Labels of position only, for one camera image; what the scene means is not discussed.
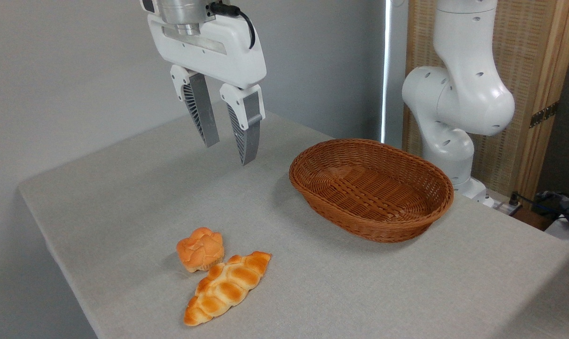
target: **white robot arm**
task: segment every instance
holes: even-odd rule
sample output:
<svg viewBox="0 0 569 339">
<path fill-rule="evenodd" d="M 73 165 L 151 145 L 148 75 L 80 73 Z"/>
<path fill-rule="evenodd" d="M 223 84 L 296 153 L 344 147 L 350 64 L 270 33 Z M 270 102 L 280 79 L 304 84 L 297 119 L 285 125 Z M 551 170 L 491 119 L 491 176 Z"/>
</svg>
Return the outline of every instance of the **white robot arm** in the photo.
<svg viewBox="0 0 569 339">
<path fill-rule="evenodd" d="M 512 120 L 515 101 L 492 53 L 497 0 L 438 0 L 433 45 L 446 64 L 418 67 L 402 89 L 418 122 L 423 157 L 455 190 L 480 202 L 485 186 L 471 178 L 474 146 L 466 132 L 495 135 Z"/>
<path fill-rule="evenodd" d="M 243 165 L 255 159 L 260 121 L 266 118 L 261 88 L 266 64 L 252 23 L 228 1 L 140 0 L 157 51 L 173 64 L 171 77 L 179 101 L 186 103 L 207 147 L 219 141 L 205 75 L 224 82 Z"/>
</svg>

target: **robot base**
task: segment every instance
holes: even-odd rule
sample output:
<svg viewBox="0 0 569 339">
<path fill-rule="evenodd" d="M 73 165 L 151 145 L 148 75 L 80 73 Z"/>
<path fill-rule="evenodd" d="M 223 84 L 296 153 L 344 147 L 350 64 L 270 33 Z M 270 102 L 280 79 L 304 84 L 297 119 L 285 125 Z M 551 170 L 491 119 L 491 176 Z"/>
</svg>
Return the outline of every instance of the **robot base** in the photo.
<svg viewBox="0 0 569 339">
<path fill-rule="evenodd" d="M 458 191 L 465 197 L 471 198 L 472 200 L 480 202 L 490 208 L 493 208 L 494 206 L 495 201 L 493 198 L 489 197 L 485 185 L 475 178 L 470 178 L 466 182 L 453 185 L 453 187 L 455 191 Z"/>
</svg>

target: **brown woven basket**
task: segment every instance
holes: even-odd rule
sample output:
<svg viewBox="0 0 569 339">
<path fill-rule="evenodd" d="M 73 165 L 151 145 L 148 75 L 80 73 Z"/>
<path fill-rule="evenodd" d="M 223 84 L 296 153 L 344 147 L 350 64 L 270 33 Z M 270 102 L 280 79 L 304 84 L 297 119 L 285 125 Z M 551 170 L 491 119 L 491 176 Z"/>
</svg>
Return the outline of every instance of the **brown woven basket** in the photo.
<svg viewBox="0 0 569 339">
<path fill-rule="evenodd" d="M 295 158 L 289 179 L 319 215 L 377 242 L 419 236 L 454 198 L 452 183 L 432 163 L 365 139 L 311 146 Z"/>
</svg>

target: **pastry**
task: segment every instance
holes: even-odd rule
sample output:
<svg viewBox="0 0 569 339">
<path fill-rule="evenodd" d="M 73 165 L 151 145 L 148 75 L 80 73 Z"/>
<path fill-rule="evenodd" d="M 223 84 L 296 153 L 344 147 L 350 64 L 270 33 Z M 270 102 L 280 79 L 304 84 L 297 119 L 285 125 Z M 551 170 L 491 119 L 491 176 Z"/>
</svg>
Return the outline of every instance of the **pastry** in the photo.
<svg viewBox="0 0 569 339">
<path fill-rule="evenodd" d="M 226 263 L 213 266 L 199 281 L 195 296 L 188 302 L 184 324 L 197 326 L 237 306 L 255 288 L 272 257 L 255 251 L 248 256 L 235 255 Z"/>
<path fill-rule="evenodd" d="M 188 272 L 207 271 L 224 259 L 222 234 L 206 227 L 194 230 L 189 238 L 180 240 L 175 249 Z"/>
</svg>

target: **bread roll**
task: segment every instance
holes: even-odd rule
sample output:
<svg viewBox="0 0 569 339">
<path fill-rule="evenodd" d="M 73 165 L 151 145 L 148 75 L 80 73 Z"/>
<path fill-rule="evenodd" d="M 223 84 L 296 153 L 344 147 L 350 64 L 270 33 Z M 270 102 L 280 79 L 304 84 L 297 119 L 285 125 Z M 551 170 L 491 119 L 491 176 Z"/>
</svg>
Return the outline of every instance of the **bread roll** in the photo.
<svg viewBox="0 0 569 339">
<path fill-rule="evenodd" d="M 222 234 L 206 227 L 194 230 L 189 238 L 180 240 L 175 249 L 188 272 L 207 271 L 224 259 Z"/>
</svg>

